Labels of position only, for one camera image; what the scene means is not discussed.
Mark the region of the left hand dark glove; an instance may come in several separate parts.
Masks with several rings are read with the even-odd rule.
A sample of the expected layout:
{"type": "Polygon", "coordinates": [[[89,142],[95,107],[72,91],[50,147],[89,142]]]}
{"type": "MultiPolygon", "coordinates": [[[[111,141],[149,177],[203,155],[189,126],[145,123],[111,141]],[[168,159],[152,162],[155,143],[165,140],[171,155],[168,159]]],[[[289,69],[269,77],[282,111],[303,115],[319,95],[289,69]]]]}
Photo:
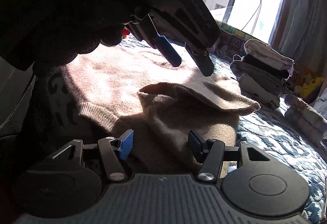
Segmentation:
{"type": "Polygon", "coordinates": [[[1,0],[1,58],[37,72],[70,63],[100,43],[117,45],[146,0],[1,0]]]}

